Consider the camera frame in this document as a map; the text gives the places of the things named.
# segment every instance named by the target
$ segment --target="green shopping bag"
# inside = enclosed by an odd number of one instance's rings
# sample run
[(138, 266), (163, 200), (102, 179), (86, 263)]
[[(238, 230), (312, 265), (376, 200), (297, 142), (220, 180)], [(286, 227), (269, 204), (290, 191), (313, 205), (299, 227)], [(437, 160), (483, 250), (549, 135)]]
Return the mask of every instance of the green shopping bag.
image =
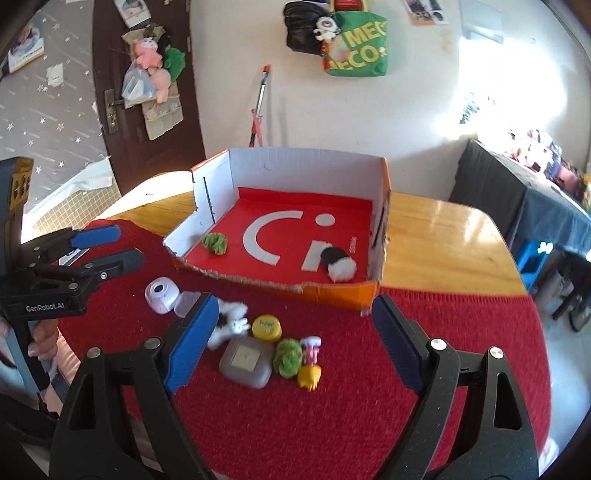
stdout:
[(388, 70), (387, 19), (371, 13), (362, 0), (362, 11), (335, 11), (333, 19), (340, 28), (332, 40), (323, 45), (324, 70), (335, 77), (379, 77)]

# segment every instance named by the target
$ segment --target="pink plush toy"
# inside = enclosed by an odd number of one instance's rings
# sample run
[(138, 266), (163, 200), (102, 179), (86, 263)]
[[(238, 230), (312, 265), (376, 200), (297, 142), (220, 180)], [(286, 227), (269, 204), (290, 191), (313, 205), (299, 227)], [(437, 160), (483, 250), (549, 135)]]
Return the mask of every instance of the pink plush toy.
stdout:
[(152, 38), (134, 40), (135, 62), (143, 69), (162, 66), (162, 55), (157, 52), (158, 44)]
[(168, 87), (172, 83), (168, 70), (150, 67), (148, 73), (156, 88), (156, 103), (164, 103), (168, 100)]

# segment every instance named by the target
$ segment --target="wall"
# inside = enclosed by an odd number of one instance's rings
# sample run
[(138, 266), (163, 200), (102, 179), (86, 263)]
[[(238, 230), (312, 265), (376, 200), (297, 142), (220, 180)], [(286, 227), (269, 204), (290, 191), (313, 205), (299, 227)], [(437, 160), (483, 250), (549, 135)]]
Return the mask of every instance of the wall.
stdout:
[[(208, 155), (248, 145), (263, 65), (272, 76), (263, 110), (269, 146), (327, 148), (382, 155), (392, 187), (447, 199), (465, 146), (447, 137), (459, 81), (460, 12), (440, 0), (449, 25), (414, 27), (401, 0), (368, 0), (388, 18), (389, 72), (333, 78), (321, 60), (285, 46), (279, 0), (201, 0), (191, 5), (194, 71)], [(505, 38), (536, 45), (556, 64), (567, 95), (548, 131), (568, 158), (586, 164), (591, 88), (584, 63), (540, 0), (488, 0), (504, 15)], [(519, 72), (507, 72), (519, 75)]]
[[(34, 21), (45, 55), (0, 81), (0, 158), (23, 155), (35, 161), (27, 212), (107, 156), (93, 107), (92, 12), (92, 1), (50, 0)], [(47, 68), (59, 63), (65, 81), (53, 87)], [(110, 186), (112, 172), (102, 177), (108, 184), (98, 186)]]
[[(569, 35), (577, 45), (579, 51), (581, 51), (584, 57), (587, 67), (591, 69), (591, 10), (589, 12), (583, 12), (585, 6), (583, 4), (576, 4), (575, 2), (568, 1), (567, 6), (562, 0), (544, 0), (544, 3), (552, 10), (554, 15), (560, 20), (564, 27), (569, 31)], [(573, 8), (577, 11), (581, 19), (585, 19), (589, 25), (586, 28), (577, 15), (570, 9)], [(591, 173), (591, 142), (589, 144), (589, 152), (587, 158), (586, 172)]]

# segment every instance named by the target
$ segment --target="brown door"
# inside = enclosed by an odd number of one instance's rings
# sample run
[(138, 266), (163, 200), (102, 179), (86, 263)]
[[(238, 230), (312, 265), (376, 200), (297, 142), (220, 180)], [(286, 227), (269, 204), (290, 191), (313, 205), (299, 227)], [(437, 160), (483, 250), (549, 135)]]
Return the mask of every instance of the brown door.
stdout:
[(103, 136), (117, 184), (122, 194), (158, 173), (188, 170), (205, 159), (190, 45), (188, 0), (144, 0), (152, 15), (151, 21), (172, 32), (171, 45), (186, 52), (187, 66), (177, 80), (184, 119), (164, 135), (150, 141), (146, 132), (141, 105), (125, 109), (116, 106), (117, 131), (109, 134), (104, 91), (114, 89), (121, 98), (123, 77), (131, 60), (121, 39), (129, 31), (113, 0), (95, 1), (93, 19), (93, 69), (96, 101)]

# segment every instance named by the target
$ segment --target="box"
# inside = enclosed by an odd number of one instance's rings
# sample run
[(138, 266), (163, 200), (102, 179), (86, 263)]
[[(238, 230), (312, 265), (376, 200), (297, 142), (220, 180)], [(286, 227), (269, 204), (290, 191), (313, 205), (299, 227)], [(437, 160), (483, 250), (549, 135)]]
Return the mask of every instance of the box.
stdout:
[[(213, 278), (368, 311), (381, 281), (390, 206), (388, 163), (357, 153), (231, 148), (192, 168), (196, 211), (164, 238), (179, 262)], [(228, 237), (225, 255), (203, 236)], [(343, 248), (358, 265), (332, 283), (320, 253)]]

